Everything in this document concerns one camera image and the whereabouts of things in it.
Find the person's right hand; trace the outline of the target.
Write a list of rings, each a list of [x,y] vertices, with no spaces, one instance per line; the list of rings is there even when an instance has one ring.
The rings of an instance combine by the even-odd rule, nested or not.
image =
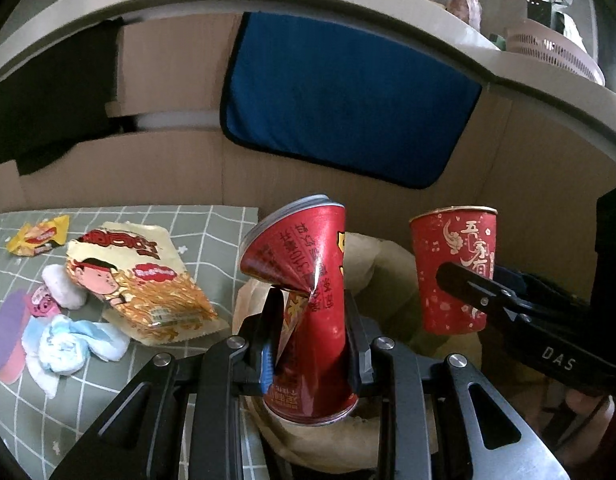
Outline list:
[[[599,448],[614,413],[612,396],[593,398],[570,389],[541,430],[541,437],[565,468],[575,468]]]

